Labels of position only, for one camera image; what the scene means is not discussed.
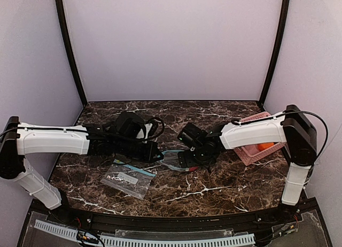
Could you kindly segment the red toy fruit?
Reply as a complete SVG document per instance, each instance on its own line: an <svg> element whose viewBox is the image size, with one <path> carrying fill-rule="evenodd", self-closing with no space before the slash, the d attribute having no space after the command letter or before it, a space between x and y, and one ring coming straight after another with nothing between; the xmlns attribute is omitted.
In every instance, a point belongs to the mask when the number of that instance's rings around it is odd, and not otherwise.
<svg viewBox="0 0 342 247"><path fill-rule="evenodd" d="M198 166L194 166L194 167L189 167L189 168L187 168L186 171L187 171L187 172L193 172L193 171L195 171L195 170L197 170L197 169L198 169Z"/></svg>

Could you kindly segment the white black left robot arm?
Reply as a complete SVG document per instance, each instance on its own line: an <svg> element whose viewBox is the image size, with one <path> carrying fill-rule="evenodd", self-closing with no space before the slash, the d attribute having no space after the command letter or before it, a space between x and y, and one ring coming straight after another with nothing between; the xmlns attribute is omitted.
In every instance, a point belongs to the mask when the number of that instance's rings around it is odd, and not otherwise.
<svg viewBox="0 0 342 247"><path fill-rule="evenodd" d="M155 138L165 123L158 117L144 120L134 112L121 112L103 125L38 126L11 117L1 133L1 178L23 187L46 208L68 206L62 190L52 186L26 159L32 153L73 153L87 156L122 155L155 163L163 159Z"/></svg>

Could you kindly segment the large clear zip bag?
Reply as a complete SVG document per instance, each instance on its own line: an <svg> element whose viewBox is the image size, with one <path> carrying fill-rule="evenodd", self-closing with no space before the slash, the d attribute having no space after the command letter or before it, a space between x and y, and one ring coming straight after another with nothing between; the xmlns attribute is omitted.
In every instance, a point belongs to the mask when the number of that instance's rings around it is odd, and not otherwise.
<svg viewBox="0 0 342 247"><path fill-rule="evenodd" d="M162 153L164 154L164 159L158 161L159 164L166 166L167 168L178 171L178 172L187 172L186 169L180 168L178 164L178 157L177 154L182 150L166 150Z"/></svg>

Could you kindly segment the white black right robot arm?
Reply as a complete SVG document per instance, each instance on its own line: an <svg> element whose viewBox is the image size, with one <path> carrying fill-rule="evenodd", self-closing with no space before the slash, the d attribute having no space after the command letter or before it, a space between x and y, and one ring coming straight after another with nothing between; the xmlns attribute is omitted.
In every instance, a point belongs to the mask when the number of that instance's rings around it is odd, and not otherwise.
<svg viewBox="0 0 342 247"><path fill-rule="evenodd" d="M317 148L317 130L308 115L320 119L315 113L288 105L285 111L274 115L247 121L231 120L208 132L189 122L177 137L188 147L178 153L179 165L181 168L209 166L225 150L266 143L285 144L289 148L290 168L281 203L295 206L323 151Z"/></svg>

